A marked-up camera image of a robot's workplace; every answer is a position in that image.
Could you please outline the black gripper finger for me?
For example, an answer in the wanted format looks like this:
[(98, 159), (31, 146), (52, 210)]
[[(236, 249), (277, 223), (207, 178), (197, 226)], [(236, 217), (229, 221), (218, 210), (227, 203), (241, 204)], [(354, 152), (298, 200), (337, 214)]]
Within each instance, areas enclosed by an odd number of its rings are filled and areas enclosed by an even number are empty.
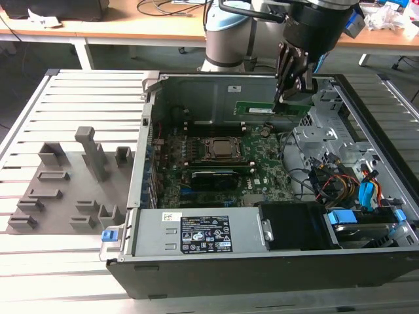
[(309, 63), (306, 69), (294, 69), (286, 76), (284, 100), (310, 99), (318, 91), (318, 83), (314, 78), (314, 66), (314, 63)]
[(273, 111), (280, 113), (285, 107), (302, 99), (306, 72), (306, 52), (287, 42), (279, 44), (276, 67), (276, 93)]

